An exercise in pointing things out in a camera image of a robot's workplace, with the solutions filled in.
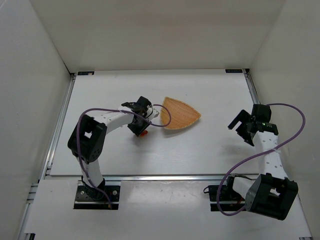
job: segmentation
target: side wall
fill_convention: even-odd
[[[298,183],[299,196],[315,239],[320,239],[320,2],[287,0],[251,66],[263,103],[284,102],[299,107],[306,127],[283,148],[288,174]],[[299,128],[298,113],[273,107],[273,122],[282,141]]]
[[[70,76],[28,0],[0,0],[1,239],[15,239]]]

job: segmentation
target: white wall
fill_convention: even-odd
[[[31,0],[70,71],[249,67],[284,0]]]
[[[0,6],[0,74],[0,238],[11,240],[70,79],[28,0]]]
[[[263,103],[284,102],[306,115],[301,136],[284,147],[289,175],[315,239],[320,239],[320,1],[287,0],[272,31],[251,66]],[[273,107],[273,122],[282,140],[301,124],[298,113]]]

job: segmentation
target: white floor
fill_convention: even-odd
[[[123,181],[119,210],[73,209],[77,179],[41,180],[25,233],[36,240],[299,240],[311,237],[299,199],[284,221],[210,211],[205,181]]]
[[[235,130],[227,128],[240,110],[250,113],[253,106],[242,73],[225,73],[224,69],[96,71],[76,77],[50,174],[81,174],[67,142],[84,110],[116,109],[140,96],[153,104],[162,104],[165,97],[181,100],[202,117],[178,131],[150,126],[143,138],[127,127],[111,132],[99,158],[103,175],[224,174],[255,153]],[[153,122],[160,123],[160,117]],[[248,162],[235,172],[257,173],[257,162]]]

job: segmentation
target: purple cable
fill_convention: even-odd
[[[299,131],[293,135],[292,137],[290,137],[288,140],[284,141],[283,143],[279,144],[278,146],[274,147],[274,149],[279,149],[281,148],[282,146],[286,145],[287,143],[291,142],[293,139],[295,139],[296,137],[298,137],[298,135],[302,132],[302,130],[304,129],[305,125],[306,125],[306,117],[304,115],[304,113],[297,107],[293,106],[293,105],[290,105],[290,104],[286,104],[286,103],[270,103],[270,104],[267,104],[267,106],[286,106],[286,107],[290,107],[292,109],[295,109],[297,110],[300,114],[301,114],[301,117],[302,117],[302,125],[299,129]],[[220,206],[220,193],[221,193],[221,188],[225,182],[225,180],[227,179],[227,177],[231,174],[231,172],[233,170],[235,170],[237,167],[239,167],[240,165],[250,161],[251,159],[255,159],[257,157],[260,157],[262,155],[265,155],[265,154],[269,154],[271,152],[274,151],[274,149],[270,149],[270,150],[267,150],[267,151],[264,151],[264,152],[261,152],[261,153],[258,153],[258,154],[255,154],[253,156],[250,156],[240,162],[238,162],[236,165],[234,165],[225,175],[224,177],[222,178],[220,184],[219,184],[219,187],[218,187],[218,190],[217,190],[217,193],[216,193],[216,205],[219,209],[219,211],[223,214],[223,215],[226,215],[226,216],[234,216],[234,215],[237,215],[238,213],[242,212],[246,206],[243,206],[241,207],[239,210],[235,211],[235,212],[232,212],[232,213],[226,213],[222,210],[221,206]]]
[[[146,118],[144,118],[143,116],[140,116],[139,114],[135,113],[135,112],[132,112],[132,111],[127,111],[127,110],[117,110],[117,109],[106,109],[106,108],[90,108],[90,109],[87,109],[85,110],[79,117],[79,120],[78,120],[78,123],[76,125],[76,147],[77,147],[77,150],[78,150],[78,159],[79,159],[79,163],[80,163],[80,166],[81,166],[81,169],[82,171],[84,172],[86,178],[88,179],[90,185],[96,189],[97,191],[101,192],[104,194],[104,196],[106,197],[106,199],[108,200],[108,203],[110,205],[110,209],[112,210],[112,206],[111,206],[111,201],[110,201],[110,198],[109,196],[106,194],[105,191],[101,190],[100,188],[97,188],[94,183],[91,181],[90,177],[89,177],[89,174],[87,172],[87,170],[85,170],[84,168],[84,164],[82,162],[82,156],[81,156],[81,147],[80,147],[80,123],[81,123],[81,120],[82,118],[84,117],[84,115],[88,112],[91,112],[91,111],[106,111],[106,112],[112,112],[112,113],[125,113],[125,114],[132,114],[132,115],[135,115],[136,117],[146,121],[148,124],[150,124],[151,126],[155,126],[155,127],[160,127],[160,128],[163,128],[163,127],[166,127],[168,126],[170,123],[171,123],[171,114],[168,110],[168,108],[166,108],[165,106],[163,105],[160,105],[160,104],[154,104],[153,106],[158,106],[158,107],[162,107],[164,108],[168,115],[169,115],[169,121],[167,124],[165,125],[158,125],[158,124],[154,124],[152,122],[150,122],[149,120],[147,120]]]

